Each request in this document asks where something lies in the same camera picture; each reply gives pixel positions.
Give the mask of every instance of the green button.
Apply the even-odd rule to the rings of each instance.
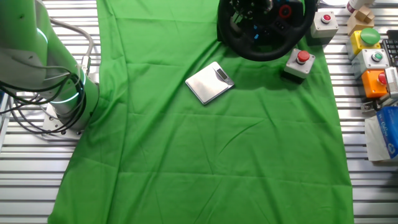
[[[372,28],[365,28],[361,32],[361,39],[365,44],[375,45],[380,41],[380,34]]]
[[[375,54],[375,57],[376,57],[377,59],[383,59],[383,55],[380,54],[380,53],[376,53],[376,54]]]

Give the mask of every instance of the black steering wheel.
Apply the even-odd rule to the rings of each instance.
[[[274,1],[273,8],[267,11],[268,2],[272,3],[272,0],[220,0],[218,35],[235,53],[248,60],[264,62],[278,59],[287,54],[309,30],[317,11],[316,1],[305,0],[305,10],[301,2],[301,9],[296,10],[289,5],[292,0],[285,4]],[[292,11],[300,12],[296,13],[296,18],[289,20]],[[241,17],[238,23],[235,21],[237,16]],[[272,50],[264,52],[260,48],[262,45],[271,46]]]

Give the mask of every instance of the black cable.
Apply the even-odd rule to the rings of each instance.
[[[4,85],[4,83],[2,81],[0,81],[0,90],[2,90],[3,92],[7,93],[9,96],[13,97],[14,99],[18,99],[19,101],[21,101],[23,103],[32,104],[32,105],[43,105],[43,104],[50,103],[51,101],[55,100],[61,94],[62,88],[67,83],[68,79],[69,78],[66,78],[66,79],[64,79],[61,82],[61,85],[60,85],[58,91],[53,95],[53,97],[51,97],[51,98],[49,98],[49,99],[47,99],[45,101],[41,101],[41,102],[30,102],[30,101],[27,101],[27,100],[25,100],[23,98],[18,97],[16,94],[14,94],[13,92],[9,91],[7,88],[4,88],[4,86],[8,87],[8,84]],[[20,90],[20,91],[27,91],[27,90],[23,90],[21,88],[13,88],[13,89]],[[29,91],[30,92],[36,92],[36,93],[41,92],[41,90],[29,90]]]
[[[19,90],[19,91],[36,92],[36,93],[37,92],[43,92],[43,91],[49,91],[49,90],[52,90],[52,89],[60,86],[65,80],[68,80],[68,78],[70,78],[73,75],[73,73],[69,69],[67,69],[67,68],[65,68],[63,66],[37,66],[37,65],[31,65],[29,63],[23,62],[23,61],[15,58],[15,57],[13,57],[13,56],[10,56],[10,57],[11,57],[11,59],[15,60],[16,62],[19,62],[19,63],[21,63],[23,65],[30,66],[32,68],[41,68],[41,69],[46,69],[46,70],[48,70],[48,69],[64,69],[64,70],[66,70],[69,73],[69,75],[66,75],[66,77],[62,81],[60,81],[59,83],[57,83],[57,84],[55,84],[53,86],[47,87],[47,88],[39,89],[39,90],[31,90],[31,89],[21,88],[21,87],[13,86],[13,85],[10,85],[10,84],[7,84],[7,83],[4,83],[4,82],[0,81],[0,84],[5,86],[5,87],[7,87],[7,88],[12,88],[12,89]]]
[[[39,94],[36,94],[36,95],[33,97],[33,99],[31,99],[30,101],[34,101],[38,96],[39,96]],[[8,109],[8,110],[5,110],[5,111],[2,111],[2,112],[0,112],[0,114],[5,114],[5,113],[8,113],[8,112],[11,112],[11,111],[13,111],[13,110],[19,109],[19,108],[21,108],[21,107],[23,107],[23,106],[26,106],[26,105],[27,105],[27,104],[21,103],[21,105],[16,106],[16,107],[13,107],[13,108]]]
[[[81,116],[82,116],[82,114],[84,113],[84,110],[85,110],[85,108],[86,108],[86,96],[85,96],[85,94],[84,94],[84,89],[83,89],[83,87],[84,87],[84,86],[83,86],[83,84],[82,84],[81,82],[79,82],[79,85],[76,86],[76,90],[79,92],[79,100],[83,100],[83,104],[80,104],[80,103],[78,104],[78,105],[81,105],[81,106],[79,106],[79,107],[81,107],[80,110],[75,110],[75,112],[73,113],[73,115],[71,116],[71,118],[70,118],[65,124],[63,124],[61,127],[57,128],[57,129],[55,129],[55,130],[51,130],[51,131],[49,131],[49,130],[44,130],[44,129],[42,129],[42,128],[36,126],[35,124],[31,123],[31,122],[23,115],[23,113],[22,113],[22,111],[21,111],[20,109],[17,109],[17,110],[18,110],[19,114],[21,115],[21,117],[22,117],[25,121],[27,121],[30,125],[32,125],[34,128],[37,128],[37,129],[39,129],[39,130],[41,130],[41,131],[34,131],[34,130],[31,130],[31,129],[29,129],[28,127],[24,126],[24,125],[19,121],[19,119],[17,118],[17,116],[16,116],[16,114],[15,114],[14,111],[11,111],[12,116],[14,117],[15,121],[16,121],[21,127],[23,127],[25,130],[30,131],[30,132],[32,132],[32,133],[34,133],[34,134],[52,134],[52,133],[61,133],[61,132],[63,132],[63,131],[66,131],[67,129],[71,128],[71,127],[81,118]]]

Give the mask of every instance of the black keyboard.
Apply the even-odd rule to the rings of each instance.
[[[382,46],[390,58],[390,66],[398,67],[398,40],[385,39]]]

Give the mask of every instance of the green cloth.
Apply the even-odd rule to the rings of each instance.
[[[49,223],[353,223],[321,47],[310,76],[216,41],[218,0],[98,0],[98,107]],[[203,106],[185,80],[217,61],[236,86]]]

